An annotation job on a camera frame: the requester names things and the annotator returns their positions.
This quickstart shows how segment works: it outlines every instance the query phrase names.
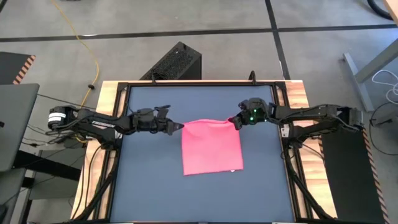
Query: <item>power cord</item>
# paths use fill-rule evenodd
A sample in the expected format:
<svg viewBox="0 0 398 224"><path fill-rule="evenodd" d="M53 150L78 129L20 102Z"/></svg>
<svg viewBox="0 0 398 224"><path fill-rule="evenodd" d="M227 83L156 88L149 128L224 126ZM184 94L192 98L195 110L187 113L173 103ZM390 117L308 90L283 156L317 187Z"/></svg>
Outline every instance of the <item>power cord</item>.
<svg viewBox="0 0 398 224"><path fill-rule="evenodd" d="M94 154L93 154L93 157L92 157L91 160L90 160L90 164L89 164L89 166L88 166L88 183L87 183L87 190L86 190L85 208L87 207L87 195L88 195L88 188L89 188L89 186L90 186L91 165L92 165L93 160L94 160L94 157L95 157L96 153L99 151L99 149L101 149L101 146L98 146L98 148L95 150L95 152L94 152ZM80 198L79 198L79 202L78 202L77 208L76 208L75 212L74 212L73 215L72 215L72 220L75 219L75 216L76 216L76 214L77 214L77 211L78 211L79 208L80 208L81 200L83 199L83 184L84 184L84 178L85 178L85 171L84 171L84 170L85 170L85 163L86 163L86 162L83 163L83 168L82 168L82 172L81 172L81 182L82 182L82 186L81 186L81 189L80 189Z"/></svg>
<svg viewBox="0 0 398 224"><path fill-rule="evenodd" d="M100 185L99 189L96 190L96 192L95 192L93 198L91 199L90 203L89 203L88 205L86 204L86 203L87 203L88 189L89 189L89 186L90 186L90 169L91 169L91 163L93 162L94 157L95 157L95 154L98 152L98 150L99 150L100 148L101 148L101 146L99 146L99 147L95 150L95 152L94 152L94 154L93 154L93 157L91 158L91 161L90 161L90 164L89 164L89 168L88 168L88 174L89 174L88 180L89 180L89 181L88 181L87 191L86 191L85 209L82 211L82 213L81 213L78 217L76 217L76 220L82 220L82 219L84 219L84 218L86 219L86 217L87 217L88 215L90 215L92 209L93 209L94 206L98 203L98 201L101 200L102 195L104 194L104 191L108 188L108 185L109 185L109 184L111 183L111 181L113 181L113 179L114 179L114 172L115 172L115 169L116 169L116 167L118 166L118 162L119 162L119 160L118 160L118 152L117 152L117 151L116 151L116 155L112 158L112 159L114 159L114 162L113 162L113 166L112 166L112 168L111 168L111 170L110 170L110 172L109 172L107 178L105 178L105 181L103 182L102 185ZM74 213L73 216L72 216L72 220L75 219L75 215L76 215L76 213L77 213L77 211L78 211L78 209L79 209L79 206L80 206L80 203L81 203L81 200L82 200L82 196L83 196L83 187L82 187L81 190L80 190L80 199L79 199L79 203L78 203L78 206L77 206L77 208L76 208L76 210L75 210L75 213Z"/></svg>
<svg viewBox="0 0 398 224"><path fill-rule="evenodd" d="M369 6L373 9L373 11L378 14L379 16L392 20L391 15L386 12L385 10L381 9L374 0L368 0Z"/></svg>
<svg viewBox="0 0 398 224"><path fill-rule="evenodd" d="M49 134L45 134L45 133L42 133L42 132L40 132L40 131L38 131L38 130L35 130L35 129L33 128L33 127L35 127L35 126L33 126L33 125L28 124L27 127L28 127L29 129L31 129L32 131L37 132L37 133L39 133L39 134L43 134L43 135L45 135L45 136L51 136L51 135L49 135ZM28 141L35 141L35 142L42 142L43 144L26 143L26 142L23 142L23 141L22 141L21 143L26 144L26 145L29 145L29 146L32 146L32 147L37 147L37 146L44 146L44 145L56 144L57 141L58 141L59 139L62 139L62 138L64 138L64 137L65 137L65 136L61 136L60 134L58 134L57 137L55 137L55 138L53 138L53 139L51 139L51 140L49 140L49 141L43 141L43 140L37 140L37 139L29 139L29 138L23 137L23 139L25 139L25 140L28 140Z"/></svg>
<svg viewBox="0 0 398 224"><path fill-rule="evenodd" d="M98 152L99 149L101 149L101 146L99 146L99 147L95 150L95 152L94 152L94 154L93 154L93 157L91 158L90 164L88 165L88 177L87 177L88 180L87 180L87 190L86 190L85 207L87 207L88 189L90 188L90 173L91 173L91 167L92 167L92 164L93 164L95 155L97 154L97 152Z"/></svg>
<svg viewBox="0 0 398 224"><path fill-rule="evenodd" d="M70 199L72 199L73 196L75 196L75 194L73 194L72 196L70 196L70 197L68 198L68 204L69 204L69 206L70 206L70 209L73 209L73 205L72 205L72 203L70 202Z"/></svg>
<svg viewBox="0 0 398 224"><path fill-rule="evenodd" d="M285 160L285 156L284 156L284 152L283 151L280 153L280 158Z"/></svg>
<svg viewBox="0 0 398 224"><path fill-rule="evenodd" d="M42 128L39 128L39 127L37 127L37 126L34 126L34 125L31 125L31 124L27 124L28 126L32 126L33 128L37 128L37 129L39 129L40 131L42 131L42 132L46 132L46 130L44 130L44 129L42 129Z"/></svg>
<svg viewBox="0 0 398 224"><path fill-rule="evenodd" d="M97 81L97 79L98 79L98 76L99 76L99 74L100 74L100 66L98 65L98 60L97 60L97 58L95 57L93 51L92 51L92 50L79 38L79 35L77 34L77 32L76 32L75 28L73 27L72 23L70 22L70 20L68 19L68 17L65 15L65 13L63 13L63 11L62 11L62 9L59 7L59 5L58 5L54 0L51 0L51 2L52 2L52 4L60 11L60 13L61 13L61 15L63 16L63 18L64 18L64 19L66 20L66 22L69 24L69 26L70 26L70 28L72 29L72 32L73 32L73 34L75 35L76 39L79 40L79 42L80 42L81 44L83 44L83 45L87 48L87 50L89 51L89 53L91 54L91 56L94 58L94 62L95 62L95 66L96 66L96 75L95 75L95 78L94 78L93 82L92 82L90 85L88 85L88 90L87 90L87 92L86 92L86 95L85 95L83 101L82 101L81 104L80 104L80 106L83 107L84 104L86 103L86 100L87 100L88 95L90 94L90 91L95 89L95 88L94 88L94 84L96 83L96 81Z"/></svg>
<svg viewBox="0 0 398 224"><path fill-rule="evenodd" d="M373 111L372 116L371 116L371 119L369 120L369 138L370 138L370 140L371 140L371 143L372 143L373 147L374 147L377 151L379 151L379 152L381 152L381 153L383 153L383 154L385 154L385 155L388 155L388 156L398 156L398 154L392 154L392 153L388 153L388 152L384 152L384 151L380 150L380 149L374 144L374 141L373 141L373 139L372 139L372 127L373 127L373 121L374 121L373 117L374 117L374 115L376 114L376 112L377 112L380 108L382 108L382 107L385 106L385 105L389 105L389 104L391 104L391 102L383 103L382 105L378 106L378 107Z"/></svg>
<svg viewBox="0 0 398 224"><path fill-rule="evenodd" d="M287 156L289 156L289 151L287 149L284 149L283 152L284 152L284 158L285 158L288 175L292 178L292 180L295 182L296 186L303 193L304 198L307 199L310 206L313 208L313 211L318 215L319 219L329 219L329 220L333 219L330 215L328 215L324 211L324 209L322 209L322 207L314 199L314 197L309 192L309 190L307 189L305 184L301 181L301 179L297 175L296 171L293 168L292 161L290 159L287 159Z"/></svg>
<svg viewBox="0 0 398 224"><path fill-rule="evenodd" d="M308 146L308 145L306 145L306 144L304 144L304 143L303 143L302 145L305 146L307 149L311 150L312 152L314 152L316 155L318 155L319 158L322 159L323 164L325 164L325 158L323 158L322 154L320 154L320 153L319 153L318 151L316 151L314 148L312 148L312 147L310 147L310 146Z"/></svg>
<svg viewBox="0 0 398 224"><path fill-rule="evenodd" d="M378 82L378 81L374 81L374 79L377 77L378 74L380 74L381 72L387 72L388 74L392 75L393 77L395 77L397 79L397 83L396 84L391 84L391 83L385 83L385 82ZM393 103L395 105L398 105L398 102L392 101L389 98L389 93L392 92L395 96L398 96L398 77L396 74L392 73L391 71L388 70L380 70L378 72L376 72L373 77L372 77L372 82L377 83L377 84L382 84L382 85L389 85L392 86L392 88L387 91L386 93L386 99L390 102Z"/></svg>
<svg viewBox="0 0 398 224"><path fill-rule="evenodd" d="M60 99L57 99L57 98L54 98L54 97L51 97L51 96L46 96L46 95L43 95L43 94L40 94L40 93L38 93L37 96L41 96L41 97L44 97L44 98L48 98L48 99L50 99L50 100L59 101L59 102L62 102L62 103L68 103L68 104L71 104L71 105L80 106L80 107L82 107L82 108L88 108L88 109L93 109L93 110L95 110L95 108L92 108L92 107L90 107L90 106L84 106L84 105L79 105L79 104L77 104L77 103L71 103L71 102L66 101L66 100L60 100Z"/></svg>
<svg viewBox="0 0 398 224"><path fill-rule="evenodd" d="M70 147L65 147L65 148L60 149L60 150L54 149L54 150L57 150L57 151L54 152L54 153L51 153L50 155L48 155L48 156L46 156L46 157L42 157L42 158L40 158L40 159L37 159L36 161L33 161L33 162L29 163L29 164L25 164L25 165L20 166L20 167L17 167L17 168L24 168L24 167L30 166L30 165L32 165L32 164L35 164L36 162L40 162L40 161L42 161L42 160L44 160L44 159L47 159L47 158L49 158L49 157L52 157L52 156L54 156L54 155L56 155L56 154L58 154L58 153L60 153L60 152L63 152L63 151L65 151L65 150L67 150L67 149L78 149L78 148L74 148L74 147L73 147L73 146L76 146L77 144L79 144L79 143L73 144L73 145L71 145Z"/></svg>

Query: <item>orange and black hazard stripe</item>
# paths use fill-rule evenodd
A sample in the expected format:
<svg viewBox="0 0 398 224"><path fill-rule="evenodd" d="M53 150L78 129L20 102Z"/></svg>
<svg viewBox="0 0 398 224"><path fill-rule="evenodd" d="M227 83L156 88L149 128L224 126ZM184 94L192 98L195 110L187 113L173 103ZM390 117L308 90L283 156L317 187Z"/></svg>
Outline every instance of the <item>orange and black hazard stripe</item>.
<svg viewBox="0 0 398 224"><path fill-rule="evenodd" d="M365 129L363 129L363 138L365 141L366 150L368 151L369 162L371 164L372 173L373 173L374 185L376 186L377 194L379 196L379 202L380 202L381 210L383 212L384 223L390 224L391 222L390 222L390 219L388 219L386 203L384 202L383 193L381 192L379 176L377 175L376 166L374 165L374 161L373 161L371 145L369 143L368 134Z"/></svg>
<svg viewBox="0 0 398 224"><path fill-rule="evenodd" d="M25 77L28 69L30 66L32 66L33 61L35 60L36 56L31 55L27 58L25 64L22 66L21 70L18 72L17 76L15 77L14 81L12 81L13 84L18 85L21 83L22 79Z"/></svg>

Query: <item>black cable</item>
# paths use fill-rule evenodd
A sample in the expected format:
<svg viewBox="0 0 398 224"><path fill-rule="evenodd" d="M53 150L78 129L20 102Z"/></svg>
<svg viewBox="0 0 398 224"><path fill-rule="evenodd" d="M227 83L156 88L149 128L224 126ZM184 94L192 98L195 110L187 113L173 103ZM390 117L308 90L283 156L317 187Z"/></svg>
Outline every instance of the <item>black cable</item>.
<svg viewBox="0 0 398 224"><path fill-rule="evenodd" d="M39 134L43 134L43 135L45 135L45 136L48 136L48 135L46 135L45 133L41 133L40 131L33 129L32 127L29 126L29 124L27 125L27 128L29 128L30 130L32 130L32 131L34 131L34 132L37 132L37 133L39 133Z"/></svg>
<svg viewBox="0 0 398 224"><path fill-rule="evenodd" d="M54 153L51 153L50 155L48 155L48 156L46 156L46 157L42 157L42 158L37 159L36 161L33 161L33 162L29 163L29 164L25 164L25 165L23 165L23 166L16 167L16 168L24 168L24 167L30 166L30 165L32 165L32 164L35 164L36 162L40 162L40 161L42 161L42 160L44 160L44 159L47 159L47 158L49 158L49 157L51 157L51 156L54 156L54 155L56 155L56 154L58 154L58 153L60 153L60 152L63 152L63 151L65 151L65 150L67 150L67 149L77 149L77 148L73 148L73 146L76 146L76 145L79 144L79 143L80 143L80 142L78 142L78 143L76 143L76 144L74 144L74 145L72 145L72 146L70 146L70 147L65 147L65 148L63 148L63 149L60 149L60 150L54 149L54 150L57 150L57 151L54 152Z"/></svg>
<svg viewBox="0 0 398 224"><path fill-rule="evenodd" d="M84 156L84 155L79 156L74 162L72 162L72 163L69 165L69 167L73 166L73 165L74 165L80 158L82 158L83 156ZM36 185L38 185L38 184L41 184L41 183L43 183L43 182L46 182L46 181L48 181L48 180L52 180L52 179L54 179L54 178L56 178L56 177L55 177L55 176L52 176L52 177L50 177L50 178L48 178L48 179L39 181L39 182L33 184L33 185L31 186L31 188L33 188L34 186L36 186ZM11 199L13 199L15 196L19 195L21 192L23 192L23 191L25 191L25 190L27 190L27 189L29 189L29 188L25 188L25 189L23 189L23 190L20 190L18 193L16 193L16 194L14 194L13 196L11 196L9 199L7 199L7 200L6 200L4 203L2 203L2 204L3 204L3 205L7 204L7 202L9 202Z"/></svg>
<svg viewBox="0 0 398 224"><path fill-rule="evenodd" d="M87 220L90 214L92 213L93 209L95 208L96 204L102 199L102 195L104 194L105 190L108 188L108 185L113 181L115 178L115 173L116 173L116 168L118 167L119 164L119 159L118 159L118 152L116 151L116 155L114 158L114 162L112 165L112 169L109 172L107 178L105 179L104 183L102 186L98 189L98 191L94 194L93 198L91 199L91 202L88 204L88 206L84 209L84 211L75 218L75 220Z"/></svg>
<svg viewBox="0 0 398 224"><path fill-rule="evenodd" d="M130 108L129 103L128 103L128 102L125 102L125 104L126 104L126 106L127 106L127 109L128 109L132 114L134 114L134 111Z"/></svg>
<svg viewBox="0 0 398 224"><path fill-rule="evenodd" d="M38 93L37 95L38 95L38 96L45 97L45 98L48 98L48 99L51 99L51 100L59 101L59 102L69 103L69 104L75 105L75 106L81 106L81 105L79 105L79 104L77 104L77 103L71 103L71 102L66 101L66 100L59 100L59 99L56 99L56 98L51 97L51 96L41 95L40 93ZM92 107L89 107L89 106L81 106L81 107L82 107L82 108L88 108L88 109L93 109L93 110L95 110L95 108L92 108Z"/></svg>
<svg viewBox="0 0 398 224"><path fill-rule="evenodd" d="M29 138L25 138L25 137L23 137L23 139L25 139L25 140L28 140L28 141L35 141L35 142L48 143L47 141L43 141L43 140L36 140L36 139L29 139Z"/></svg>
<svg viewBox="0 0 398 224"><path fill-rule="evenodd" d="M374 115L376 114L376 112L377 112L380 108L382 108L382 107L385 106L385 105L389 105L389 104L391 104L391 102L383 103L382 105L378 106L378 107L373 111L372 116L371 116L371 119L369 120L369 139L371 140L371 143L372 143L373 147L374 147L377 151L379 151L379 152L381 152L381 153L383 153L383 154L385 154L385 155L387 155L387 156L398 156L398 154L391 154L391 153L384 152L384 151L380 150L380 149L374 144L373 139L372 139L372 129L371 129L371 128L373 127L373 121L374 121L374 120L373 120L373 117L374 117Z"/></svg>
<svg viewBox="0 0 398 224"><path fill-rule="evenodd" d="M90 186L90 172L91 172L91 165L94 161L95 155L97 154L98 150L101 149L101 146L98 146L98 148L95 150L93 157L91 158L90 164L88 166L88 177L87 177L87 190L86 190L86 200L85 200L85 207L87 207L87 199L88 199L88 189Z"/></svg>
<svg viewBox="0 0 398 224"><path fill-rule="evenodd" d="M73 194L72 196L70 196L70 197L68 198L68 204L69 204L69 206L70 206L71 209L73 209L73 205L72 205L72 203L70 202L70 199L72 199L73 196L75 196L75 194Z"/></svg>
<svg viewBox="0 0 398 224"><path fill-rule="evenodd" d="M280 158L285 160L285 156L284 156L284 152L283 151L280 153Z"/></svg>
<svg viewBox="0 0 398 224"><path fill-rule="evenodd" d="M79 202L78 202L78 204L77 204L75 213L72 215L72 219L75 218L75 215L76 215L77 211L79 210L79 207L80 207L80 204L81 204L81 199L83 198L83 184L85 183L85 164L86 164L86 160L84 159L84 160L83 160L83 167L81 168L81 170L82 170L83 172L81 172L80 199L79 199Z"/></svg>
<svg viewBox="0 0 398 224"><path fill-rule="evenodd" d="M379 16L385 18L385 19L389 19L392 20L391 15L384 11L383 9L381 9L375 2L374 0L368 0L368 4L369 6L373 9L373 11L378 14Z"/></svg>
<svg viewBox="0 0 398 224"><path fill-rule="evenodd" d="M340 121L340 122L343 124L343 125L342 125L342 128L344 128L344 127L351 128L351 129L345 129L345 130L347 130L347 131L350 131L350 130L352 130L352 131L354 131L354 130L355 130L355 131L359 131L359 128L347 124L347 123L344 122L341 118L339 118L339 117L337 117L337 116L333 116L333 117L336 118L338 121Z"/></svg>
<svg viewBox="0 0 398 224"><path fill-rule="evenodd" d="M308 146L304 143L302 145L305 146L307 149L310 149L315 154L317 154L322 159L323 163L325 164L325 159L323 158L322 154L320 154L318 151L316 151L315 149L311 148L310 146Z"/></svg>
<svg viewBox="0 0 398 224"><path fill-rule="evenodd" d="M6 5L7 0L2 0L0 1L0 12L2 11L2 9L4 8L4 6Z"/></svg>
<svg viewBox="0 0 398 224"><path fill-rule="evenodd" d="M31 124L27 124L27 125L28 125L28 126L32 126L33 128L37 128L37 129L41 130L42 132L46 132L46 130L44 130L44 129L42 129L42 128L39 128L39 127L37 127L37 126L31 125Z"/></svg>
<svg viewBox="0 0 398 224"><path fill-rule="evenodd" d="M92 163L93 163L94 156L95 156L95 154L98 152L99 149L101 149L101 146L99 146L99 147L95 150L95 152L94 152L94 154L93 154L93 157L92 157L91 160L90 160L90 164L89 164L89 166L88 166L88 183L87 183L87 191L86 191L85 208L87 207L88 187L90 186L91 165L92 165ZM83 185L84 185L84 183L85 183L85 182L84 182L84 178L85 178L85 176L84 176L84 173L85 173L85 164L84 164L84 163L83 163L82 171L83 171L83 172L82 172L82 177L81 177L81 190L80 190L79 203L78 203L78 205L77 205L77 208L76 208L76 210L75 210L75 213L72 215L72 219L75 218L76 213L77 213L77 211L78 211L78 209L79 209L79 207L80 207L81 200L83 199Z"/></svg>
<svg viewBox="0 0 398 224"><path fill-rule="evenodd" d="M286 159L286 156L289 156L289 150L284 149L285 152L285 162L287 167L287 173L290 175L292 180L296 183L297 187L303 193L303 196L308 200L310 206L313 208L314 212L318 215L321 219L332 219L330 215L328 215L324 209L318 204L318 202L314 199L311 193L308 191L306 186L300 180L299 176L297 175L296 171L294 171L292 161L290 159Z"/></svg>
<svg viewBox="0 0 398 224"><path fill-rule="evenodd" d="M37 147L37 146L44 146L45 144L37 144L37 143L26 143L24 141L21 141L22 144L32 146L32 147Z"/></svg>

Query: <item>white cable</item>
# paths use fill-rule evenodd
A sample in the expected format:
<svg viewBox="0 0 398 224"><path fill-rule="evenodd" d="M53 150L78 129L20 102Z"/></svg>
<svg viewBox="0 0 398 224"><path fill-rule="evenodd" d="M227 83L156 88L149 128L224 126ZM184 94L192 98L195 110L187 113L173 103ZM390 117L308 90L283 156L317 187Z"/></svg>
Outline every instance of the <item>white cable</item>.
<svg viewBox="0 0 398 224"><path fill-rule="evenodd" d="M377 82L377 81L374 81L374 78L375 78L378 74L380 74L381 72L387 72L388 74L394 76L394 77L397 79L397 83L396 83L396 84L391 84L391 83L385 83L385 82ZM394 73L392 73L392 72L390 72L390 71L388 71L388 70L380 70L380 71L376 72L376 74L373 75L373 77L372 77L372 82L377 83L377 84L392 86L392 88L391 88L389 91L387 91L387 93L386 93L386 99L387 99L390 103L393 103L393 104L395 104L395 105L398 105L397 102L392 101L392 100L388 97L388 95L389 95L390 92L393 92L393 94L395 94L395 96L398 96L398 77L397 77L396 74L394 74Z"/></svg>

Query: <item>yellow cable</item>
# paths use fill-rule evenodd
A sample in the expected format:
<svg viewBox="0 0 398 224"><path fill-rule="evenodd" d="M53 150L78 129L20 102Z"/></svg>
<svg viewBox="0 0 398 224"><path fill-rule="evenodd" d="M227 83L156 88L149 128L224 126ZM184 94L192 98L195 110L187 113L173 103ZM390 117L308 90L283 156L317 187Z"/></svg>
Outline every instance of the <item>yellow cable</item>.
<svg viewBox="0 0 398 224"><path fill-rule="evenodd" d="M76 139L78 142L80 142L80 143L87 143L86 140L81 140L81 139L77 136L77 134L75 134L75 139Z"/></svg>
<svg viewBox="0 0 398 224"><path fill-rule="evenodd" d="M76 33L76 30L75 30L75 28L73 27L72 23L70 22L70 20L68 19L68 17L63 13L62 9L58 6L58 4L55 3L54 0L51 0L51 2L52 2L52 4L61 12L63 18L64 18L64 19L66 20L66 22L69 24L70 28L72 28L73 34L76 36L76 39L78 39L78 40L80 41L80 43L83 44L83 45L87 48L87 50L90 52L91 56L94 58L95 65L96 65L96 75L95 75L95 78L94 78L93 83L92 83L92 85L94 85L95 82L96 82L97 79L98 79L98 75L100 74L100 66L98 65L97 58L95 57L93 51L92 51L82 40L80 40L79 35ZM83 101L82 101L81 104L80 104L80 108L83 107L84 104L86 103L86 100L87 100L88 95L90 94L90 91L91 91L91 88L89 88L89 89L87 90L86 95L85 95Z"/></svg>

